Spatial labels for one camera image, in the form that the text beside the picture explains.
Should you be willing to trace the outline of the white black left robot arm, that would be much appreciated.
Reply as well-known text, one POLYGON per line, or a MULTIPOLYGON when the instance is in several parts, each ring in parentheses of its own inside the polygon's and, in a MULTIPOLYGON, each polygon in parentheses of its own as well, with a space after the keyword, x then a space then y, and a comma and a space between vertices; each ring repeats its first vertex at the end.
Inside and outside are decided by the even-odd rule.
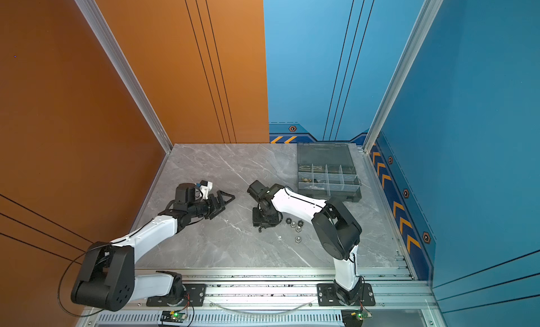
POLYGON ((157 271, 137 276, 135 266, 163 241, 199 220, 215 218, 236 198, 211 190, 206 181, 179 184, 174 199, 145 225, 109 243, 91 245, 70 294, 72 303, 112 312, 141 299, 171 307, 185 304, 188 295, 181 274, 157 271))

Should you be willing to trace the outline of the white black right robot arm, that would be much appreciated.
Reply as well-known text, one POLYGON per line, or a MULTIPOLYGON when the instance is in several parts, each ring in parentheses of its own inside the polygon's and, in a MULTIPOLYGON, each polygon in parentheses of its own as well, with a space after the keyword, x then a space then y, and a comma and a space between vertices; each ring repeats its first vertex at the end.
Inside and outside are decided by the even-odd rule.
POLYGON ((359 301, 364 284, 357 270, 362 228, 341 200, 312 199, 287 186, 267 187, 258 180, 248 187, 247 193, 257 202, 253 208, 255 227, 276 227, 285 214, 311 224, 321 246, 334 260, 334 289, 338 300, 344 305, 359 301))

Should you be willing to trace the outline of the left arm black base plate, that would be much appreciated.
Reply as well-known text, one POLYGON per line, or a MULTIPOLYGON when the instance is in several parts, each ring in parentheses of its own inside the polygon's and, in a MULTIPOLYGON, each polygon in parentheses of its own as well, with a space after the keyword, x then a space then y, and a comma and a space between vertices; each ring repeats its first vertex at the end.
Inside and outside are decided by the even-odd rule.
POLYGON ((150 297, 146 301, 147 307, 202 307, 207 285, 204 283, 188 283, 180 286, 180 289, 172 289, 166 296, 150 297))

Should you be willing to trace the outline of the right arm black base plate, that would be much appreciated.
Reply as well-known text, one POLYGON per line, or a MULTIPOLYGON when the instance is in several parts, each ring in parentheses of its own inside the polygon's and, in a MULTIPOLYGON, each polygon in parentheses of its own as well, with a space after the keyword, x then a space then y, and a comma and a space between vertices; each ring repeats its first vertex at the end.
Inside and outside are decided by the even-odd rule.
POLYGON ((322 307, 355 306, 374 307, 376 305, 371 284, 359 282, 347 291, 337 283, 318 283, 316 285, 318 303, 322 307))

